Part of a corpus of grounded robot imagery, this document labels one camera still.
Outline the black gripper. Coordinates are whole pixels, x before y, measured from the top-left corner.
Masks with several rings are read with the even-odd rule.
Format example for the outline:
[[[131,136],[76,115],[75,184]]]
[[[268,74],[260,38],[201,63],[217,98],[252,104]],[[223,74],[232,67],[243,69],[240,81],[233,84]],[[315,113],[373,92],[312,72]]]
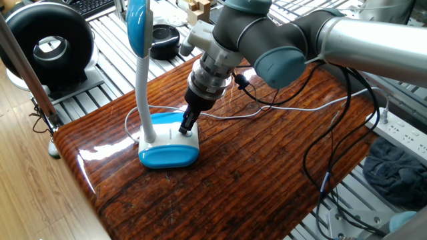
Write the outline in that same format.
[[[207,100],[196,95],[189,87],[185,92],[184,98],[187,102],[187,108],[183,114],[183,120],[179,127],[180,133],[191,131],[194,123],[199,117],[200,111],[210,110],[216,102],[216,100]]]

